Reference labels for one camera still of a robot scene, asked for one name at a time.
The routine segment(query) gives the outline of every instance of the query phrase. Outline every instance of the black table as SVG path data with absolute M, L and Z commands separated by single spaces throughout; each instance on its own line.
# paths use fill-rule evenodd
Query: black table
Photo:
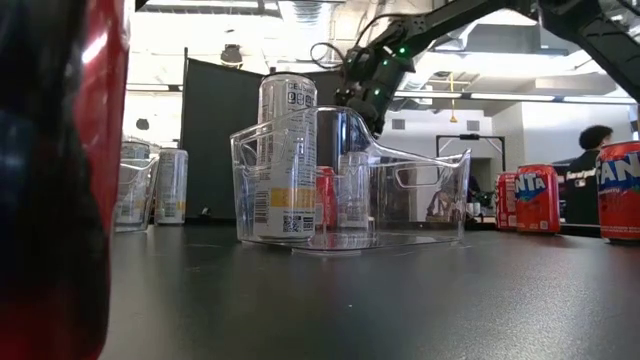
M 638 358 L 640 248 L 465 242 L 323 258 L 229 227 L 118 235 L 101 359 Z

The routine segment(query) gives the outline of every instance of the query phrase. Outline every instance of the clear plastic bin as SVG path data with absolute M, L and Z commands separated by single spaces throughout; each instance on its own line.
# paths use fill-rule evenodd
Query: clear plastic bin
M 469 150 L 433 159 L 383 147 L 341 107 L 230 138 L 241 241 L 326 253 L 463 236 Z
M 114 211 L 116 232 L 147 230 L 157 175 L 157 158 L 120 161 L 118 201 Z

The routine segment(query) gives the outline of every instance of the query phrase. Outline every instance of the energy drink can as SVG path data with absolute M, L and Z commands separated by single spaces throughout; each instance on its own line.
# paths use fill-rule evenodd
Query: energy drink can
M 137 141 L 124 141 L 120 148 L 121 159 L 148 159 L 151 155 L 151 147 L 149 144 Z
M 505 172 L 496 179 L 496 227 L 516 229 L 516 173 Z
M 338 226 L 369 228 L 369 154 L 349 152 L 338 160 Z
M 600 233 L 611 240 L 640 240 L 640 142 L 602 148 L 596 159 Z
M 181 149 L 160 150 L 155 223 L 184 224 L 189 155 Z
M 316 171 L 316 227 L 334 228 L 338 222 L 336 174 L 330 166 L 318 166 Z
M 279 118 L 258 140 L 254 234 L 308 238 L 314 234 L 316 199 L 315 84 L 294 73 L 267 75 L 260 85 L 258 123 Z
M 515 185 L 517 230 L 521 232 L 559 232 L 558 175 L 553 166 L 520 166 Z

